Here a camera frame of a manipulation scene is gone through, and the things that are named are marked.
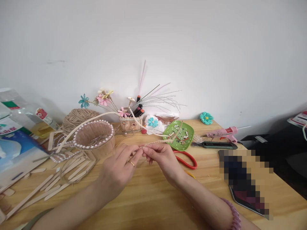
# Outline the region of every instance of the hand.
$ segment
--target hand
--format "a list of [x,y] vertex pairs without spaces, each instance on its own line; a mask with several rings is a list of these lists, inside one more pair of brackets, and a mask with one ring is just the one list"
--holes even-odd
[[185,177],[185,172],[177,161],[170,145],[162,143],[150,144],[147,147],[143,147],[143,152],[142,155],[147,157],[149,164],[152,163],[152,160],[159,164],[165,178],[171,185],[176,186]]
[[[130,159],[134,167],[128,162],[128,159],[135,151],[136,153]],[[131,180],[142,153],[142,148],[137,145],[121,144],[115,150],[114,155],[104,161],[99,176],[94,182],[103,199],[100,201],[102,206],[115,199],[123,191]]]

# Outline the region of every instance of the pink beaded bracelet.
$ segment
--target pink beaded bracelet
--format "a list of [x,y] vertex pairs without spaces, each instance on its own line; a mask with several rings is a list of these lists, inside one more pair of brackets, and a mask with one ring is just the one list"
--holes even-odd
[[236,208],[232,205],[232,203],[230,203],[228,200],[221,198],[226,204],[229,205],[232,215],[233,215],[233,222],[231,225],[230,230],[240,230],[241,229],[241,219],[240,219],[240,215],[238,213],[238,211],[236,210]]

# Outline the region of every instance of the pink flower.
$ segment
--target pink flower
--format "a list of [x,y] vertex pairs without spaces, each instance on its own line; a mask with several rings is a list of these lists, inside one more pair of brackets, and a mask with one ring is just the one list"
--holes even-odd
[[117,110],[117,111],[121,117],[125,116],[125,118],[127,118],[127,115],[130,115],[130,113],[127,113],[127,110],[124,110],[124,107],[122,107],[121,110]]
[[108,106],[108,103],[111,104],[108,98],[102,99],[103,95],[99,94],[96,98],[100,102],[101,105]]

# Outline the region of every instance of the teal flower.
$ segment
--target teal flower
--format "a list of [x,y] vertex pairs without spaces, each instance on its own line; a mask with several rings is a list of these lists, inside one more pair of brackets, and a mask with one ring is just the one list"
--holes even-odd
[[157,127],[158,126],[158,120],[154,118],[148,119],[148,126]]
[[89,100],[88,97],[85,97],[85,94],[83,96],[81,95],[81,100],[79,100],[79,104],[81,104],[81,108],[86,108],[90,106],[90,104],[87,102]]
[[200,118],[201,118],[201,121],[205,124],[205,125],[211,125],[213,123],[213,116],[211,116],[210,113],[207,113],[207,112],[203,112],[201,115],[200,115]]

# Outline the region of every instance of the jute twine ball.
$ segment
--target jute twine ball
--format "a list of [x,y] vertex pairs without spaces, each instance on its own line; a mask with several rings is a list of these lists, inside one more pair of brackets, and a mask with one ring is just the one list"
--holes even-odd
[[70,133],[79,124],[86,120],[98,116],[100,113],[90,109],[73,109],[63,120],[62,130],[65,133]]

